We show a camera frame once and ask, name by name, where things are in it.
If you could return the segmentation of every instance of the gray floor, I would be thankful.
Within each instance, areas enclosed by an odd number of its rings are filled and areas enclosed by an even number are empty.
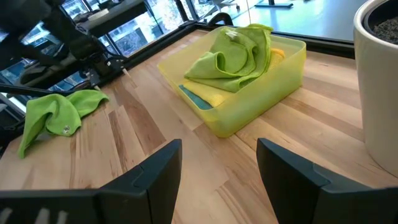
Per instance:
[[[296,0],[291,9],[253,7],[256,0],[249,0],[251,23],[271,26],[275,31],[292,34],[324,37],[327,39],[353,41],[353,19],[355,12],[367,0]],[[243,7],[237,13],[226,8],[234,25],[249,24],[245,0],[236,0]]]

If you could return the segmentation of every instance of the blue cloth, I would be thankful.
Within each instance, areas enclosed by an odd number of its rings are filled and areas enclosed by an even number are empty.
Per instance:
[[[209,110],[213,108],[209,103],[207,103],[191,91],[187,90],[183,85],[179,85],[179,87],[200,109]]]

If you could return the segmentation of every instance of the crumpled green cloth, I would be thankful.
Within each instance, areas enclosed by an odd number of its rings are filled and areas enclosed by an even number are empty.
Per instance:
[[[237,92],[262,75],[271,60],[272,28],[251,24],[225,27],[209,52],[199,58],[185,78],[222,90]]]
[[[96,110],[102,100],[108,100],[108,97],[96,90],[80,90],[67,97],[51,94],[29,100],[18,156],[25,158],[25,150],[43,131],[60,136],[73,135],[81,126],[81,118]]]

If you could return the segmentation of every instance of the translucent yellow container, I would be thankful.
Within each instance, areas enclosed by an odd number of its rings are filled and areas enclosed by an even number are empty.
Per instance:
[[[214,134],[226,138],[301,86],[306,50],[302,41],[272,36],[272,47],[282,49],[286,55],[285,60],[227,98],[219,106],[202,110],[178,86],[183,83],[185,72],[192,64],[210,50],[221,29],[222,27],[219,27],[209,32],[169,56],[159,63],[158,68],[173,89],[204,120]]]

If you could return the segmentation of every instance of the wooden tabletop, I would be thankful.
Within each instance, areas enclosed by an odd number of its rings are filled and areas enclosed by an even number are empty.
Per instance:
[[[275,223],[256,164],[261,137],[371,187],[398,185],[366,152],[351,59],[308,52],[303,87],[230,138],[217,138],[157,69],[204,34],[191,33],[103,88],[110,102],[73,137],[38,141],[23,160],[21,138],[11,142],[0,159],[0,189],[101,187],[179,138],[174,223]]]

